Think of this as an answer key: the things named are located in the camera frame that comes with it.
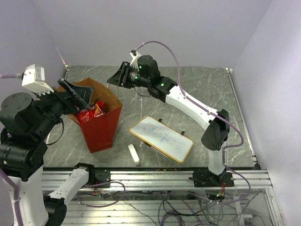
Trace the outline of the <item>red candy snack bag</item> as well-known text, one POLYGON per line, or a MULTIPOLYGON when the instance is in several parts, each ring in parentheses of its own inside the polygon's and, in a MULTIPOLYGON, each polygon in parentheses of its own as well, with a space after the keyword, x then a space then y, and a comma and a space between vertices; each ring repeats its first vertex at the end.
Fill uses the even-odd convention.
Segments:
POLYGON ((89 120, 104 115, 106 113, 106 104, 102 101, 96 101, 91 109, 80 110, 76 114, 76 118, 80 124, 89 120))

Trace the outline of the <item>red paper bag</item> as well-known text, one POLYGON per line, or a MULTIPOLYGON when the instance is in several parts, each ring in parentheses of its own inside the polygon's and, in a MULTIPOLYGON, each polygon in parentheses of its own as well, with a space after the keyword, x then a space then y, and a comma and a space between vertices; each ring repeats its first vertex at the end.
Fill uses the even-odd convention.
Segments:
POLYGON ((80 123, 75 114, 69 114, 68 117, 80 127, 91 153, 111 148, 123 106, 122 102, 108 87, 91 78, 74 82, 73 84, 93 87, 94 92, 90 103, 94 103, 95 101, 103 102, 107 112, 85 123, 80 123))

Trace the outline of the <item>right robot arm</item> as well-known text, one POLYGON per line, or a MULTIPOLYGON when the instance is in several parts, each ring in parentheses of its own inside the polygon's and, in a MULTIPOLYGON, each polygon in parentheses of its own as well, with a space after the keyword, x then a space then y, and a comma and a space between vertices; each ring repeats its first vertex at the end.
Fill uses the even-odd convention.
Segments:
POLYGON ((218 186, 224 181, 226 168, 222 147, 230 132, 226 110, 217 111, 181 90, 179 83, 161 75, 157 61, 150 55, 136 55, 131 62, 122 62, 107 83, 127 89, 146 88, 152 97, 172 105, 196 121, 205 130, 201 143, 209 154, 208 183, 218 186))

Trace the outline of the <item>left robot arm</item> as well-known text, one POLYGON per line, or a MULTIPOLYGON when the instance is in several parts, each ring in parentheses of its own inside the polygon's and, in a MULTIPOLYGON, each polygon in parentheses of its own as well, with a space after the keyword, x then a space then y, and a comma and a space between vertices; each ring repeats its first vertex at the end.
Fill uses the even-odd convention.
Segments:
POLYGON ((1 104, 0 176, 9 189, 16 226, 59 226, 67 206, 83 186, 96 181, 94 166, 78 163, 69 177, 52 193, 42 191, 45 139, 63 122, 62 115, 90 107, 94 89, 59 80, 63 92, 38 93, 38 100, 20 92, 1 104))

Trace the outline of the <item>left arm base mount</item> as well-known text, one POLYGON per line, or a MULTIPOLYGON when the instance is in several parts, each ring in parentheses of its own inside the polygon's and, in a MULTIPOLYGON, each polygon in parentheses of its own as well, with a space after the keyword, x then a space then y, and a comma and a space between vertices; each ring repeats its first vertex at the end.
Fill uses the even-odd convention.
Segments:
POLYGON ((103 184, 111 181, 111 174, 106 169, 95 168, 94 178, 88 180, 87 185, 103 184))

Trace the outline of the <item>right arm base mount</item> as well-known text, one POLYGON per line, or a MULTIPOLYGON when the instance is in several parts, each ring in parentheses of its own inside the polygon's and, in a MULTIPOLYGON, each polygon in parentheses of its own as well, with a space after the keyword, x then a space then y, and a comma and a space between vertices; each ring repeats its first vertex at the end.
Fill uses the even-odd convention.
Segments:
POLYGON ((199 168, 193 171, 189 180, 192 180, 194 187, 233 187, 232 173, 224 170, 220 175, 212 173, 208 168, 199 168))

